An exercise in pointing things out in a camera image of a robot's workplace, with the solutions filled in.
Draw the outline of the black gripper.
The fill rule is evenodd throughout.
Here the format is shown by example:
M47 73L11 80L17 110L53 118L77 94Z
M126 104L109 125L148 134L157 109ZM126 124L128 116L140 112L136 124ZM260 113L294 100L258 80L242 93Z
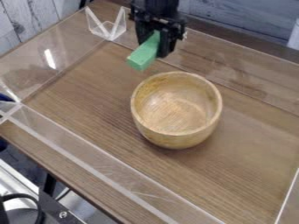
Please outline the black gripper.
M160 31L156 56L165 58L176 40L182 39L185 18L178 12L180 0L130 0L129 19L134 22L137 43L142 44Z

